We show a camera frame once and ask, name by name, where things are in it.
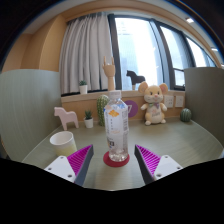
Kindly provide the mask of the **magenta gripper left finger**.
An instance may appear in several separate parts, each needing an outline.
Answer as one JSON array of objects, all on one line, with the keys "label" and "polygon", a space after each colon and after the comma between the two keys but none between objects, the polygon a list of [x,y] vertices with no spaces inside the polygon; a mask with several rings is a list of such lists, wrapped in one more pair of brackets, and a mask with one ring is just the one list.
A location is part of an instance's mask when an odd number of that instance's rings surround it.
[{"label": "magenta gripper left finger", "polygon": [[82,186],[93,154],[93,146],[86,146],[68,157],[58,156],[45,171]]}]

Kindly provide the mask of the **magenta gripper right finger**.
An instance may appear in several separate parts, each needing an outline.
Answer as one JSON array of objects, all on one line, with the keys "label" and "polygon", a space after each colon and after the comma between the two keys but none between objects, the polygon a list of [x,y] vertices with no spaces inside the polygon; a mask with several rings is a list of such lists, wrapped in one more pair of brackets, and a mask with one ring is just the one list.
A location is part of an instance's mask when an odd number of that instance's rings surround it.
[{"label": "magenta gripper right finger", "polygon": [[149,149],[136,145],[135,156],[145,184],[150,184],[182,169],[169,155],[159,156]]}]

